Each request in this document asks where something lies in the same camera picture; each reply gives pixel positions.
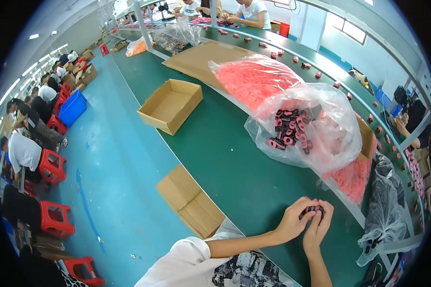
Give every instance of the blue floor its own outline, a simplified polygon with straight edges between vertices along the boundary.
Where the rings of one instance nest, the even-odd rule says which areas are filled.
[[[111,55],[102,57],[97,49],[90,63],[97,77],[82,92],[88,108],[60,151],[68,160],[67,178],[47,200],[71,207],[76,231],[64,241],[66,251],[92,256],[106,285],[133,286],[177,240],[194,234],[155,187],[178,160],[142,122]],[[146,78],[137,76],[144,84]]]

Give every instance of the graphic print on shirt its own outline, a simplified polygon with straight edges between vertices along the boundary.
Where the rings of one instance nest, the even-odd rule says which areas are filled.
[[[239,287],[287,287],[281,282],[279,272],[273,262],[252,251],[235,255],[214,269],[212,283],[217,287],[225,287],[225,284]]]

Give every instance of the clear plastic bag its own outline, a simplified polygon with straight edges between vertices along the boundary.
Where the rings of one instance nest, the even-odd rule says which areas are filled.
[[[288,66],[265,55],[255,54],[209,68],[225,89],[255,112],[263,101],[304,81]]]
[[[152,40],[152,37],[150,34],[148,34],[148,37],[150,38],[150,42],[152,43],[152,46],[155,45],[154,41]],[[145,44],[144,36],[140,37],[136,41],[133,41],[128,44],[126,47],[126,56],[131,57],[137,54],[140,54],[142,52],[145,52],[147,50],[147,45]]]
[[[150,32],[155,34],[155,43],[171,53],[179,53],[188,43],[192,46],[201,43],[201,27],[190,26],[188,17],[179,17],[177,24],[168,23]]]
[[[363,249],[357,259],[363,267],[378,255],[383,243],[402,240],[405,235],[404,187],[391,161],[375,152],[375,177],[372,182],[369,213],[365,220],[365,234],[357,241]]]
[[[300,145],[287,146],[285,150],[269,145],[269,139],[277,135],[275,116],[279,109],[310,111],[306,137],[313,148],[309,154]],[[326,83],[302,83],[267,98],[247,119],[244,128],[270,158],[311,168],[319,176],[351,163],[362,147],[359,125],[346,95]]]
[[[323,179],[332,177],[345,196],[353,203],[361,205],[364,198],[365,188],[370,177],[370,170],[372,167],[372,157],[374,156],[377,147],[377,137],[373,135],[372,150],[370,151],[370,158],[360,160],[356,158],[350,164],[342,169],[322,175]],[[322,182],[318,181],[318,186],[322,183],[322,189],[328,190],[329,187]]]

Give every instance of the patterned pants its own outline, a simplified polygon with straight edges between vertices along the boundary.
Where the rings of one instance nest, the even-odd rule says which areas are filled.
[[[58,143],[62,143],[64,140],[64,136],[58,133],[57,131],[50,129],[46,126],[46,124],[39,119],[39,122],[35,126],[36,132],[38,132],[43,137],[47,138],[49,141],[51,141],[54,145]]]

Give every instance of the green table surface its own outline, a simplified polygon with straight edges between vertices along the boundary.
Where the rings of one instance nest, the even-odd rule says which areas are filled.
[[[305,82],[333,84],[333,78],[325,72],[334,65],[315,51],[274,33],[244,27],[242,31],[274,41],[316,63],[322,69],[322,77],[316,79],[318,71],[301,67],[301,62],[293,63],[294,55],[285,53],[277,60],[291,67]],[[140,31],[120,31],[119,36],[135,40]],[[259,41],[244,42],[243,36],[234,38],[231,33],[220,35],[217,29],[203,30],[202,37],[237,45],[254,52],[270,55],[278,49],[273,46],[259,47]],[[117,38],[109,36],[111,49]],[[356,260],[362,253],[357,240],[363,229],[332,191],[323,191],[316,186],[318,176],[310,169],[299,168],[274,161],[260,151],[243,125],[248,115],[225,97],[215,92],[205,83],[162,65],[160,57],[144,52],[133,57],[125,56],[125,49],[111,52],[118,68],[140,104],[143,104],[169,78],[197,83],[202,86],[204,100],[191,113],[176,135],[171,136],[159,130],[161,136],[195,178],[202,189],[231,221],[247,236],[258,235],[276,228],[287,206],[302,196],[329,201],[335,208],[331,227],[321,244],[321,252],[334,286],[356,286],[362,282],[368,266],[358,267]],[[345,72],[336,72],[338,80],[345,83],[361,99],[372,103],[374,97]],[[369,111],[355,97],[351,100],[353,109],[364,119],[369,113],[378,112],[380,107]],[[379,124],[370,124],[375,129]],[[401,170],[402,158],[397,160],[391,152],[391,145],[384,139],[385,132],[377,134],[381,142],[381,152],[393,162],[404,186],[413,180],[410,173]],[[363,214],[367,214],[370,182],[366,188],[362,204]],[[406,191],[406,200],[412,210],[417,196]],[[412,215],[415,233],[418,233],[418,215]],[[310,285],[309,268],[302,248],[303,234],[294,240],[263,248],[262,251],[282,270],[303,286]]]

